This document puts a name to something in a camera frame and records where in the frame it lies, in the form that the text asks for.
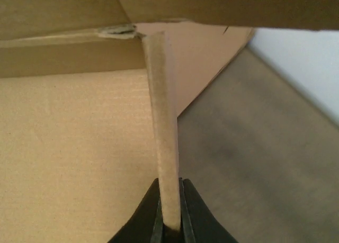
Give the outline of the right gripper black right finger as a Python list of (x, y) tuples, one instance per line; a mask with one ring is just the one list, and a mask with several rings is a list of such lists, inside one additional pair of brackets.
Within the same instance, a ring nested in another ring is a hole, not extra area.
[(181, 242), (237, 242), (213, 216), (189, 179), (181, 180)]

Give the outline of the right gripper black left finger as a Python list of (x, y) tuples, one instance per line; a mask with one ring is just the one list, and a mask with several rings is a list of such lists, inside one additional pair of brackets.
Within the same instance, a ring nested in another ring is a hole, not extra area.
[(150, 185), (131, 218), (109, 243), (150, 242), (160, 204), (158, 178)]

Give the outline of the cardboard box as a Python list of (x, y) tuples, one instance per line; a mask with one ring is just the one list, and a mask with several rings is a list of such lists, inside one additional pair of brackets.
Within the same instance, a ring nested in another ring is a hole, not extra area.
[(109, 242), (158, 178), (238, 242), (338, 242), (338, 128), (245, 44), (338, 0), (1, 0), (1, 242)]

